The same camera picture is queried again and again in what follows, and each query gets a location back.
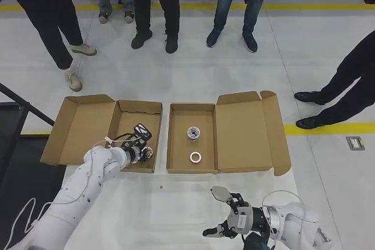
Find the jeans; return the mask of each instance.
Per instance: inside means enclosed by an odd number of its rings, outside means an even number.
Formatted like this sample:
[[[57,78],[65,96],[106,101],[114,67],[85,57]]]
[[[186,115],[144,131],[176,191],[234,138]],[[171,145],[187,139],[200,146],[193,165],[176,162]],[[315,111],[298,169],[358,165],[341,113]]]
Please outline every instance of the jeans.
[[[253,33],[263,2],[264,0],[247,0],[246,11],[244,12],[243,35]],[[214,29],[216,31],[221,32],[224,29],[231,4],[232,0],[218,0],[214,18]]]
[[[344,58],[331,82],[321,90],[321,99],[332,101],[358,78],[339,102],[318,114],[322,123],[340,123],[375,103],[375,31]]]
[[[72,0],[18,0],[59,69],[68,69],[73,57],[61,37],[70,45],[83,43]]]
[[[135,9],[133,0],[122,0],[122,5],[125,11],[133,11]],[[110,0],[99,0],[99,7],[101,12],[112,13],[113,11]]]
[[[160,0],[165,17],[165,33],[167,35],[177,35],[179,33],[179,18],[181,11],[179,0]],[[136,30],[146,32],[150,28],[150,0],[136,0]]]

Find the black pants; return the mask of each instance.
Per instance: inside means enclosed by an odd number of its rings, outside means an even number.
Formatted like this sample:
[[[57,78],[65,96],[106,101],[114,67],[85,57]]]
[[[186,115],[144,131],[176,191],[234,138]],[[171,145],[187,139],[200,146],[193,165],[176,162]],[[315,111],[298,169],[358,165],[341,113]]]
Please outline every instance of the black pants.
[[[165,17],[165,33],[176,35],[179,33],[179,18],[181,11],[179,0],[160,0]],[[150,28],[150,0],[135,0],[135,21],[138,32],[147,31]]]
[[[83,43],[81,30],[72,0],[18,0],[56,62],[58,68],[67,69],[73,57],[61,37],[65,35],[70,45]]]
[[[375,31],[344,58],[331,82],[321,90],[321,98],[332,101],[358,78],[338,103],[318,114],[322,123],[340,123],[375,103]]]

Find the shoe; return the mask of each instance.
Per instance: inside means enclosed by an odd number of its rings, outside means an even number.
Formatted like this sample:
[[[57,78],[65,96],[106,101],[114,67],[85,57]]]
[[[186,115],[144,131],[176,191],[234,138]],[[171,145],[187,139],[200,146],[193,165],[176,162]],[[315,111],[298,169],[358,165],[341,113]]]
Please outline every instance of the shoe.
[[[325,126],[316,116],[307,117],[296,121],[296,126],[301,129],[314,129]]]
[[[78,92],[82,89],[81,80],[79,80],[78,75],[71,68],[64,70],[65,81],[72,91]]]
[[[323,101],[321,99],[319,91],[297,92],[296,94],[294,94],[294,98],[304,103],[316,103],[318,105],[326,104],[326,101]]]
[[[153,36],[153,32],[151,32],[151,30],[144,31],[144,32],[138,31],[136,33],[135,38],[132,40],[132,44],[131,44],[132,48],[133,49],[139,49],[139,48],[143,47],[144,42],[146,42],[152,36]]]
[[[250,52],[257,52],[258,45],[252,34],[242,35]]]
[[[207,47],[210,47],[210,48],[214,47],[214,45],[217,43],[217,40],[220,34],[221,32],[216,31],[215,29],[212,29],[210,35],[208,35],[207,37],[207,41],[206,41]]]
[[[108,19],[110,18],[110,13],[101,12],[99,13],[99,22],[101,24],[105,24],[108,22]]]
[[[172,54],[178,49],[178,35],[168,35],[166,42],[165,51],[168,54]]]
[[[134,11],[125,11],[125,21],[127,23],[132,23],[134,19],[135,19]]]
[[[87,45],[87,44],[82,44],[79,46],[71,45],[71,51],[73,53],[80,53],[86,56],[94,56],[95,54],[98,53],[95,47]]]

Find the person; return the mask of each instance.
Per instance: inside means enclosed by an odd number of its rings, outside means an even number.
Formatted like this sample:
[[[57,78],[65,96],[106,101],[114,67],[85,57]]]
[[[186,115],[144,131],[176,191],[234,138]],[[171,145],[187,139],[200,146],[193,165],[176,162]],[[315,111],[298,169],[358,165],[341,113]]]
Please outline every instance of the person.
[[[296,122],[302,129],[314,129],[345,121],[375,103],[375,31],[366,36],[343,60],[330,83],[321,91],[298,92],[294,97],[302,102],[319,105],[329,103],[359,81],[335,105],[317,116]]]
[[[124,18],[127,23],[132,23],[135,18],[135,6],[133,0],[119,0],[119,4],[124,7]],[[111,6],[110,0],[99,0],[99,22],[105,24],[113,12],[113,7]]]
[[[264,0],[245,0],[247,3],[246,11],[244,12],[242,36],[247,48],[250,52],[256,52],[258,45],[253,37],[254,26],[257,23],[258,13]],[[217,10],[214,18],[214,28],[210,35],[207,37],[206,44],[212,48],[217,43],[218,37],[221,34],[226,24],[229,8],[231,7],[232,0],[218,0]]]
[[[73,57],[67,50],[59,29],[68,40],[71,51],[94,56],[94,47],[83,43],[81,30],[72,0],[17,0],[73,91],[80,91],[82,83],[71,66]]]
[[[172,54],[178,49],[179,18],[181,15],[179,0],[160,0],[165,17],[165,33],[167,35],[165,50]],[[132,48],[139,49],[144,42],[153,36],[150,30],[151,0],[135,0],[136,36],[132,40]]]

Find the white cable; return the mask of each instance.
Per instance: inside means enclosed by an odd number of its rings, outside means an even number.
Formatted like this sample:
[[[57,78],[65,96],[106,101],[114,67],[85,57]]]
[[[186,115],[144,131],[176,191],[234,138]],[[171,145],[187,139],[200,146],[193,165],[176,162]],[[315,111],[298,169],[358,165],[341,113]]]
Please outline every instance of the white cable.
[[[105,139],[106,139],[105,141],[99,141],[99,142],[95,143],[95,144],[90,148],[90,150],[88,151],[88,152],[90,152],[90,157],[91,157],[90,172],[89,172],[89,176],[87,177],[86,185],[85,185],[83,191],[81,192],[81,194],[78,196],[78,198],[76,198],[76,199],[73,200],[73,201],[69,201],[69,202],[52,202],[52,201],[50,201],[50,202],[46,202],[46,203],[44,203],[42,209],[40,210],[39,216],[37,217],[37,219],[35,219],[35,220],[32,222],[31,227],[30,227],[29,229],[27,229],[29,223],[31,222],[32,213],[33,213],[33,211],[34,211],[35,204],[36,204],[36,198],[35,198],[35,197],[31,198],[31,199],[25,204],[25,206],[21,209],[21,211],[19,212],[17,218],[16,218],[15,221],[13,222],[13,224],[12,224],[12,228],[11,228],[10,237],[9,237],[9,239],[8,239],[8,242],[7,242],[6,246],[4,247],[4,250],[7,250],[8,246],[10,245],[11,240],[13,239],[13,234],[14,234],[14,228],[15,228],[15,225],[17,224],[17,221],[18,221],[19,217],[21,217],[21,214],[25,211],[26,207],[28,206],[28,204],[29,204],[31,201],[34,201],[34,202],[33,202],[33,206],[32,206],[32,209],[31,209],[31,213],[30,213],[29,218],[28,218],[28,220],[27,220],[27,223],[26,223],[26,225],[25,225],[24,233],[26,233],[26,234],[27,234],[29,231],[31,231],[32,228],[34,227],[34,225],[37,223],[37,221],[40,220],[40,218],[41,218],[41,216],[42,216],[42,213],[43,213],[43,210],[44,210],[44,208],[45,208],[47,205],[49,205],[49,204],[55,204],[55,205],[57,205],[57,204],[71,204],[71,203],[76,202],[77,200],[79,200],[79,199],[82,197],[82,195],[85,193],[86,189],[87,189],[88,186],[89,186],[89,179],[90,179],[90,177],[92,176],[92,171],[93,171],[93,154],[92,154],[92,150],[93,150],[93,148],[94,148],[97,144],[99,144],[99,143],[105,143],[105,142],[108,142],[108,143],[110,143],[110,144],[111,144],[111,143],[123,143],[123,142],[126,142],[126,141],[135,141],[135,140],[141,139],[141,137],[135,138],[135,139],[133,139],[133,140],[125,140],[125,141],[113,141],[113,140],[109,139],[108,137],[106,137]]]
[[[304,215],[303,215],[303,218],[300,218],[301,219],[301,224],[300,224],[300,236],[299,236],[299,250],[301,250],[302,245],[303,245],[303,224],[304,224],[304,220],[305,220],[305,218],[307,216],[306,205],[303,202],[303,200],[297,194],[295,194],[295,193],[293,193],[291,191],[287,191],[287,190],[276,190],[276,191],[272,191],[269,194],[267,194],[266,196],[264,196],[264,199],[262,199],[262,204],[261,204],[261,207],[263,209],[264,209],[264,201],[265,201],[265,199],[269,195],[274,194],[274,193],[289,193],[289,194],[293,194],[294,196],[296,196],[300,200],[300,202],[302,204],[302,210],[304,212]],[[269,217],[269,219],[268,218],[266,218],[266,219],[267,219],[268,226],[269,226],[269,228],[271,230],[271,234],[274,236],[274,245],[275,245],[275,248],[276,248],[276,237],[275,237],[275,234],[274,234],[274,231],[273,231],[273,229],[271,227],[271,222],[270,222],[271,216]]]
[[[12,224],[12,227],[11,227],[11,232],[10,232],[10,238],[8,239],[8,242],[6,244],[6,246],[4,247],[4,250],[6,250],[8,248],[8,246],[10,245],[11,243],[11,239],[13,238],[13,234],[14,234],[14,228],[15,228],[15,225],[17,224],[17,221],[19,219],[19,217],[21,217],[21,214],[25,211],[26,207],[29,205],[29,203],[33,201],[33,205],[32,205],[32,209],[31,209],[31,213],[29,214],[29,218],[27,219],[27,223],[26,223],[26,226],[25,226],[25,230],[24,230],[24,233],[27,233],[29,232],[33,226],[31,226],[28,230],[26,229],[28,227],[28,224],[31,222],[31,217],[32,217],[32,213],[33,213],[33,210],[35,208],[35,205],[36,205],[36,198],[31,198],[26,204],[25,206],[21,209],[21,212],[19,212],[19,214],[17,215],[17,218],[15,219],[14,223]]]

